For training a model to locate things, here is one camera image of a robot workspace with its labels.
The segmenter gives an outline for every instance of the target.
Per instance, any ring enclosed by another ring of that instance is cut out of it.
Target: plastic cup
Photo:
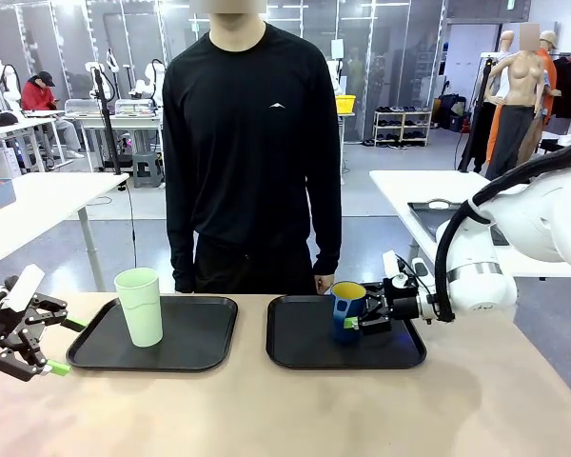
[[[159,273],[152,268],[130,269],[116,276],[114,286],[133,345],[156,345],[163,338]]]

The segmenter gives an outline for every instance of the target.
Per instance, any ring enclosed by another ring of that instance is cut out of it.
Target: red jacket
[[[40,86],[28,81],[23,87],[23,93],[21,94],[21,108],[25,111],[55,109],[54,100],[55,97],[53,97],[53,92],[50,91],[50,88],[41,89]]]

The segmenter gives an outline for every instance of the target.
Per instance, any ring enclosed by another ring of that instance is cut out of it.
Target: white wall
[[[559,23],[559,50],[571,52],[571,0],[533,0],[529,22]]]
[[[468,106],[472,102],[470,97],[479,73],[480,54],[495,48],[497,30],[498,26],[494,24],[450,26],[444,68],[446,80],[450,81],[447,91],[465,97]]]

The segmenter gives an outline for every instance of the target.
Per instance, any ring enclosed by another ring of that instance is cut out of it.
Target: shoe rack
[[[383,120],[396,121],[400,124],[397,126],[379,126],[379,122]],[[412,121],[415,124],[407,126],[406,121]],[[429,127],[431,121],[431,111],[396,111],[396,112],[378,112],[374,113],[374,122],[372,124],[372,139],[374,146],[381,143],[401,143],[401,142],[415,142],[423,143],[427,146],[427,139],[429,137]],[[423,137],[419,138],[404,138],[404,135],[413,130],[422,129],[424,132]],[[382,134],[384,137],[388,134],[396,135],[397,138],[390,138],[388,140],[379,138]]]

